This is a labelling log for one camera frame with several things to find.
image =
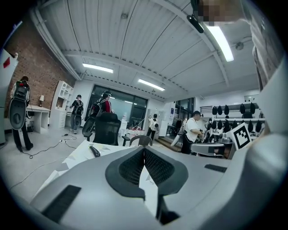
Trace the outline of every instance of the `shelf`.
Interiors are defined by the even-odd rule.
[[[225,119],[225,118],[216,118],[215,121],[225,121],[225,120],[228,120],[228,121],[246,121],[246,122],[257,122],[257,121],[265,121],[265,118],[229,118],[229,119]]]

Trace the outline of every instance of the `floor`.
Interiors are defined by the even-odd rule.
[[[0,169],[2,178],[12,193],[30,202],[44,181],[74,150],[59,141],[61,139],[70,139],[67,144],[77,148],[85,139],[81,130],[78,130],[78,134],[70,132],[70,134],[77,139],[72,136],[62,137],[62,135],[66,133],[69,133],[69,128],[60,130],[59,132],[48,130],[46,134],[28,133],[34,147],[30,151],[27,151],[25,147],[23,147],[23,151],[31,155],[58,144],[55,148],[40,152],[32,159],[16,149],[11,133],[6,135],[8,143],[0,149]],[[122,146],[123,138],[118,138],[118,144]],[[166,148],[157,142],[154,142],[153,145]]]

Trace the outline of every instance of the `brick wall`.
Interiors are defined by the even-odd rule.
[[[10,93],[13,85],[22,76],[29,77],[31,104],[38,106],[40,96],[44,95],[42,106],[47,109],[51,109],[53,96],[60,80],[67,82],[72,87],[76,81],[53,55],[30,18],[25,17],[22,21],[22,25],[4,48],[9,53],[19,54],[19,63],[7,93],[5,117],[8,116]]]

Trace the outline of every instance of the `backpack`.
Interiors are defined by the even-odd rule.
[[[103,113],[102,110],[102,103],[107,101],[106,99],[99,99],[97,102],[95,102],[90,109],[89,117],[99,117]]]
[[[153,125],[152,125],[152,131],[158,131],[159,130],[159,123],[158,123],[158,121],[157,121],[157,119],[153,119]]]
[[[83,109],[83,102],[77,100],[77,103],[78,103],[78,105],[77,105],[76,108],[75,108],[75,115],[77,115],[77,116],[82,116],[83,110],[84,110],[84,109]]]

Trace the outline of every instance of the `ceiling light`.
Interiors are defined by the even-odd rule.
[[[107,68],[100,67],[100,66],[94,66],[94,65],[85,64],[85,63],[83,63],[83,66],[87,67],[87,68],[92,68],[92,69],[96,69],[96,70],[102,70],[102,71],[106,71],[106,72],[109,72],[109,73],[113,73],[112,69],[107,69]]]
[[[217,43],[219,44],[226,58],[226,61],[227,62],[233,61],[234,57],[232,51],[220,27],[207,27],[207,29],[212,33]]]
[[[161,88],[161,87],[159,87],[159,86],[156,86],[156,85],[154,85],[154,84],[152,84],[152,83],[150,83],[150,82],[144,81],[144,80],[142,80],[142,79],[139,79],[138,82],[143,83],[143,84],[146,84],[146,85],[149,85],[149,86],[151,86],[151,87],[153,87],[153,88],[156,88],[156,89],[159,89],[159,90],[161,90],[161,91],[164,91],[164,90],[165,90],[164,88]]]

